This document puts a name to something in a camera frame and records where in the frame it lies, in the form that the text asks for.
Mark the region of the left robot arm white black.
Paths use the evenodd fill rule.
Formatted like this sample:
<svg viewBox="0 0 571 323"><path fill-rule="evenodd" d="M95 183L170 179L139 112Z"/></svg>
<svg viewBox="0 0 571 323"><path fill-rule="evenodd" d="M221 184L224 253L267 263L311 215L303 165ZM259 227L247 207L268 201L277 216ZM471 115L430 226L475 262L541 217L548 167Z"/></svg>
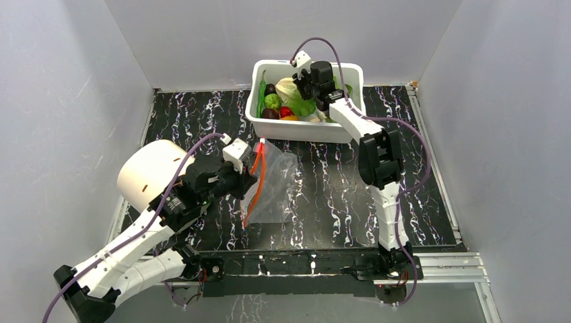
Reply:
<svg viewBox="0 0 571 323"><path fill-rule="evenodd" d="M144 147L120 171L118 186L139 217L93 257L54 273L59 297L79 322L105 322L126 300L170 279L206 280L214 261L184 244L149 260L143 255L196 223L225 196L243 199L258 178L241 155L227 154L211 171L186 151Z"/></svg>

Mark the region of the clear zip top bag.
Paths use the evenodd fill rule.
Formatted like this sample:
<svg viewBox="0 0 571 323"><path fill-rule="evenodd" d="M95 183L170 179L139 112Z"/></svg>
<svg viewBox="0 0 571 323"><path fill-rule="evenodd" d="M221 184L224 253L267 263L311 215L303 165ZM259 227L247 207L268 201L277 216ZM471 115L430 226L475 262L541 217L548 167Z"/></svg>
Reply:
<svg viewBox="0 0 571 323"><path fill-rule="evenodd" d="M259 140L250 171L257 182L240 203L243 227L289 221L297 170L297 155L280 150L267 139Z"/></svg>

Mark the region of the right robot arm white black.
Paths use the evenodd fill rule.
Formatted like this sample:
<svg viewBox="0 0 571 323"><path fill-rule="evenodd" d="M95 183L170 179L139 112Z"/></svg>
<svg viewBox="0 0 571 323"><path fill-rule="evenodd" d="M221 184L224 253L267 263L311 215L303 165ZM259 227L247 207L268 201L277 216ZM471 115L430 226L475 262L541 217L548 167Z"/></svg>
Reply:
<svg viewBox="0 0 571 323"><path fill-rule="evenodd" d="M358 144L358 171L370 187L379 225L378 253L360 256L345 272L359 280L420 278L419 264L403 228L399 195L403 170L400 138L359 112L344 87L335 85L333 66L327 61L291 62L300 95L313 99L319 110L342 126Z"/></svg>

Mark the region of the green napa cabbage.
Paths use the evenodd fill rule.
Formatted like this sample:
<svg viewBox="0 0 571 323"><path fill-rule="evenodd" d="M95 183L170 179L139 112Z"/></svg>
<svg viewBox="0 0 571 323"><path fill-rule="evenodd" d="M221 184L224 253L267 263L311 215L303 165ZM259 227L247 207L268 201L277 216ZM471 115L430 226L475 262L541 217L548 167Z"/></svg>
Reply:
<svg viewBox="0 0 571 323"><path fill-rule="evenodd" d="M277 95L281 98L282 104L300 117L307 117L316 110L314 100L302 98L297 85L292 77L284 77L275 84Z"/></svg>

